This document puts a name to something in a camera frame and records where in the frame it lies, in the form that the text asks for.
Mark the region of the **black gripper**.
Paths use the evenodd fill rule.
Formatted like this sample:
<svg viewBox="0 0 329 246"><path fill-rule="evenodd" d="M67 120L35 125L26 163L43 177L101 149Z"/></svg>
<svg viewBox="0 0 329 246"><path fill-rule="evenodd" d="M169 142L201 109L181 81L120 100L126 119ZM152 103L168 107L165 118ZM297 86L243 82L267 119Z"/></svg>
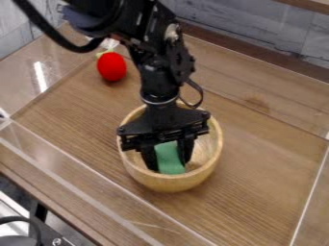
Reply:
<svg viewBox="0 0 329 246"><path fill-rule="evenodd" d="M212 114L208 111L188 108L180 102L165 106L146 105L118 127L121 149L142 150L142 158L149 170L158 171L154 145L178 142L182 165L190 162L194 140L209 133Z"/></svg>

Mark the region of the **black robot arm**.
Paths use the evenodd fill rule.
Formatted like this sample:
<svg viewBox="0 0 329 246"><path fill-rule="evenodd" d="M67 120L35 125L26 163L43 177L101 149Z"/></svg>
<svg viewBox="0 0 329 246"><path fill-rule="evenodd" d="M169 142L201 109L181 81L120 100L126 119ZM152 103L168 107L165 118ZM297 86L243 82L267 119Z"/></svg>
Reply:
<svg viewBox="0 0 329 246"><path fill-rule="evenodd" d="M90 37L117 38L128 48L142 79L142 115L122 125L121 149L142 154L150 170L160 169L156 146L177 142L180 159L192 159L194 141L209 132L210 113L181 98L196 59L185 46L176 13L160 0L65 0L63 14Z"/></svg>

